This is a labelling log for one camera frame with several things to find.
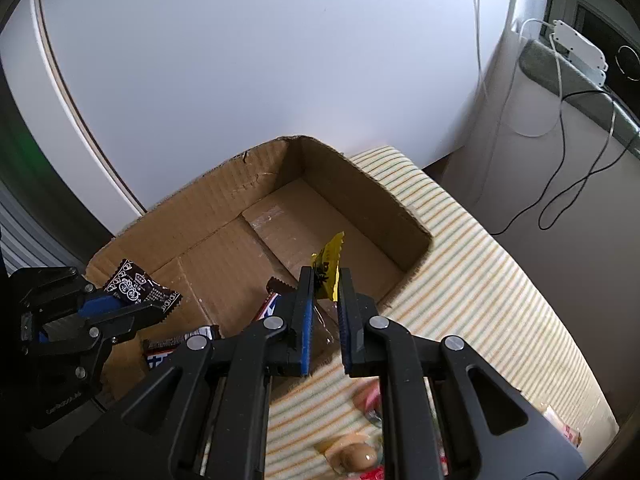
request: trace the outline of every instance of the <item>yellow candy wrapper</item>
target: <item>yellow candy wrapper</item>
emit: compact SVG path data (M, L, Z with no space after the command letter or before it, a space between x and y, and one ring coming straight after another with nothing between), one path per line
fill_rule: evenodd
M316 299L338 301L338 277L340 273L340 251L344 231L338 233L322 250L311 255L314 268Z

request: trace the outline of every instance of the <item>cardboard box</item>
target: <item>cardboard box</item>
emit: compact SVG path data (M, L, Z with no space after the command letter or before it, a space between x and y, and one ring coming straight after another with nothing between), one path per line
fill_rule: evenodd
M247 150L159 203L87 267L87 278L102 286L130 258L184 295L164 322L114 346L103 372L114 397L146 373L142 339L211 323L223 336L239 333L264 301L267 280L295 285L300 267L340 231L340 264L351 268L356 290L378 304L398 293L431 244L429 232L391 193L309 137ZM330 351L337 348L336 342Z

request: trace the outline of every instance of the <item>candy wrapper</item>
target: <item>candy wrapper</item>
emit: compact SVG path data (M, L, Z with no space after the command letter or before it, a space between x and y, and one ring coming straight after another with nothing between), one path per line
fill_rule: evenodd
M442 468L443 475L449 474L449 463L447 462L447 456L444 451L444 444L442 441L442 434L440 433L440 423L438 416L436 415L435 403L433 401L433 394L429 380L425 378L424 386L427 389L427 396L429 399L429 406L431 408L431 416L433 417L433 427L436 434L436 442L438 444L438 456L440 458L440 466ZM362 406L362 412L366 419L377 428L382 428L384 414L382 412L382 396L380 394L380 382L378 380L372 381L366 389L363 391L364 405ZM380 478L384 478L384 467L382 469L374 470L366 474L381 474ZM361 476L360 478L377 478L376 476L367 477Z
M161 341L149 341L144 339L142 341L142 352L145 356L146 364L149 369L155 368L162 364L167 356L178 348L184 341L187 341L192 335L203 335L210 341L220 339L220 332L217 325L205 325L197 328L193 332L187 332L176 337L170 337L168 339L162 339Z
M572 428L568 424L565 424L564 420L562 420L558 416L556 410L554 410L551 406L547 404L540 404L536 407L538 411L542 413L542 416L544 416L546 420L548 420L551 425L556 428L556 430L562 433L569 442L571 442L575 447L580 446L580 443L582 442L580 431L574 430L574 428Z
M336 438L321 452L329 466L339 475L363 478L363 475L376 471L382 464L382 435L348 433Z
M358 478L360 480L385 480L385 467L380 465L373 471L362 473Z
M165 312L180 303L182 295L151 279L144 270L131 260L123 260L118 270L104 285L104 291L122 301L125 305L142 301L162 303Z
M343 239L344 231L331 238L319 253L311 255L317 300L338 301L340 251Z
M273 316L273 311L276 308L276 301L280 297L279 293L269 291L267 297L262 302L260 309L254 316L254 321L264 319L265 317Z

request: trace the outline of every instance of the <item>brown candy wrapper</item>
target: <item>brown candy wrapper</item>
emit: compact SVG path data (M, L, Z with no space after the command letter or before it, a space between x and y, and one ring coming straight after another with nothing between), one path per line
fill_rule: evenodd
M162 309L168 312L180 303L182 295L151 279L144 270L131 260L123 260L118 270L104 285L104 291L112 294L125 305L142 301L162 303Z

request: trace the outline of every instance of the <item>black cable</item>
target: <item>black cable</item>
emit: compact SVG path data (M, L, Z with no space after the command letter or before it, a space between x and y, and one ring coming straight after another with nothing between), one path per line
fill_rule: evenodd
M565 95L564 97L562 97L561 101L560 101L560 128L561 128L561 133L562 133L562 157L560 159L560 164L558 164L558 168L556 168L556 170L553 172L553 174L551 175L551 177L549 178L548 182L546 183L545 188L542 190L542 193L540 194L540 197L531 205L527 206L526 208L524 208L523 210L521 210L519 213L517 213L516 216L514 216L511 221L507 224L507 227L505 227L502 231L497 232L497 233L489 233L491 236L499 236L501 234L504 234L507 229L509 229L509 227L511 227L511 224L513 224L520 215L523 215L524 213L526 213L529 209L532 209L533 207L537 206L540 201L544 198L546 190L549 189L549 186L551 186L551 183L553 182L553 179L556 177L556 175L559 173L560 169L562 168L562 165L564 164L564 160L566 157L566 134L564 131L564 122L562 120L562 102L566 101L569 97L573 97L576 95L583 95L583 94L606 94L610 97L610 99L612 99L613 102L616 102L617 104L619 104L621 107L625 108L624 105L620 102L619 99L617 99L615 96L613 96L612 94L610 94L609 92L607 92L606 90L583 90L580 92L571 92L567 95ZM598 158L596 159L596 161L594 162L594 164L591 167L591 170L593 170L594 165L598 163L598 161L600 160L600 156L598 156ZM588 178L594 174L597 173L599 171L603 171L605 169L610 168L610 166L606 166L604 168L601 168L598 171L593 171L593 172L589 172L583 179L586 181L588 180ZM573 187L574 185L580 183L582 180L579 180L577 182L575 182L571 187ZM573 202L575 202L575 200L577 199L578 195L580 194L580 192L582 191L582 189L584 188L584 185L586 184L586 182L583 184L582 188L580 189L580 191L578 192L578 194L574 197L574 200L572 201L572 203L570 204L570 206L573 204ZM542 230L547 230L550 228L546 227L546 228L542 228L540 227Z
M564 206L562 208L562 210L556 215L556 217L553 219L553 221L551 222L551 224L549 224L546 227L542 227L542 215L545 213L546 208L549 207L549 205L559 196L561 196L564 191L558 193L555 197L553 197L542 209L542 211L540 212L540 216L538 216L538 228L541 231L547 231L548 229L551 229L554 224L558 221L558 219L562 216L562 214L569 209L576 200L578 200L578 197L580 196L580 193L582 193L582 190L584 189L584 186L587 185L587 181L589 179L589 177L593 174L593 168L596 167L596 164L600 161L600 159L602 158L602 155L604 154L605 150L607 149L607 146L609 145L609 141L611 140L611 137L613 136L613 128L615 126L616 123L616 103L613 99L611 99L611 108L612 108L612 115L611 115L611 126L609 129L609 133L607 134L607 140L604 143L604 146L602 147L602 149L600 150L600 153L598 154L598 156L596 157L596 159L593 161L593 164L591 165L591 167L589 168L589 171L587 171L587 174L584 176L584 178L581 179L582 185L580 186L580 189L578 190L578 193L575 194L574 198L571 200L571 202L569 202L566 206ZM562 124L562 108L560 109L560 128L562 128L562 136L564 136L564 124Z
M615 160L613 162L610 162L609 164L607 164L606 166L603 166L602 168L600 168L599 170L596 171L591 171L589 172L587 175L585 175L584 177L582 177L580 180L576 180L573 184L571 184L569 187L563 189L560 193L558 193L557 195L555 195L547 205L545 205L544 209L540 212L540 216L538 217L538 227L540 227L540 220L542 218L542 215L545 213L546 208L549 207L556 199L558 199L560 196L564 195L564 193L566 193L567 191L569 191L571 188L573 188L574 186L577 186L578 184L580 184L582 181L587 181L588 177L591 175L595 175L596 173L600 173L601 171L604 170L608 170L611 166L613 166L615 163L617 163L617 161L619 161L622 156L625 154L626 150L629 149L629 147L631 146L631 144L634 142L634 140L636 140L636 136L632 136L628 143L626 143L625 147L622 149L622 151L620 152L620 154L615 158ZM553 224L556 223L556 220L558 220L558 218L560 217L560 215L558 215L553 222L551 222L551 225L549 227L543 228L540 227L540 229L542 229L543 231L546 231L547 229L549 229Z
M98 407L98 409L105 413L107 411L107 408L104 407L104 405L95 397L92 398L92 401L94 402L94 404Z

